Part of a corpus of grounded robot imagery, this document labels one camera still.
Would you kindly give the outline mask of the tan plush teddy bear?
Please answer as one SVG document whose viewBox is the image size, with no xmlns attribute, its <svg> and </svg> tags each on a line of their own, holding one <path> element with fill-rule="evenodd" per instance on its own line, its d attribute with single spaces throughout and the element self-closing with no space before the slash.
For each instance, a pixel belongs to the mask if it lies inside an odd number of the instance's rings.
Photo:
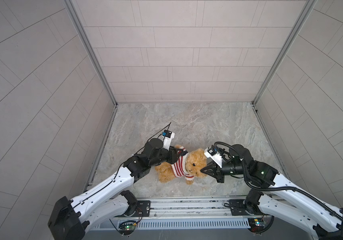
<svg viewBox="0 0 343 240">
<path fill-rule="evenodd" d="M 206 177 L 205 174 L 201 173 L 200 170 L 203 167 L 207 166 L 207 157 L 204 154 L 204 149 L 197 149 L 192 152 L 188 152 L 189 156 L 186 163 L 186 170 L 190 175 L 193 175 L 195 178 L 204 178 Z M 158 173 L 158 180 L 161 183 L 167 183 L 176 179 L 171 164 L 164 162 L 159 166 L 155 167 L 155 171 Z"/>
</svg>

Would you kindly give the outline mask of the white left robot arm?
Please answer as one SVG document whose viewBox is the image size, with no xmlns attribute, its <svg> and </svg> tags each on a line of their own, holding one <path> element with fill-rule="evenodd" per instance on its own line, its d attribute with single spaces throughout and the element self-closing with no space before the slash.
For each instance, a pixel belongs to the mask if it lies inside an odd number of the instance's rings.
<svg viewBox="0 0 343 240">
<path fill-rule="evenodd" d="M 72 198 L 56 201 L 48 228 L 55 240 L 81 240 L 93 227 L 106 219 L 131 215 L 137 204 L 135 196 L 127 190 L 146 176 L 151 167 L 164 162 L 174 164 L 184 150 L 153 138 L 146 142 L 140 154 L 123 162 L 117 171 L 94 188 Z"/>
</svg>

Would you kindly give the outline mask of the red white striped knit sweater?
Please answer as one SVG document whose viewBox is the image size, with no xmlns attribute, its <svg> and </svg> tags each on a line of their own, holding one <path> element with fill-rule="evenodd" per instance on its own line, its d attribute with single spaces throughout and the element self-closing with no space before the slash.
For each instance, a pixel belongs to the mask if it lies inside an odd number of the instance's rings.
<svg viewBox="0 0 343 240">
<path fill-rule="evenodd" d="M 184 177 L 189 184 L 192 184 L 195 177 L 190 175 L 186 170 L 186 163 L 189 153 L 182 146 L 177 148 L 180 150 L 179 153 L 181 153 L 181 155 L 178 157 L 178 160 L 171 165 L 171 169 L 173 170 L 176 178 Z"/>
</svg>

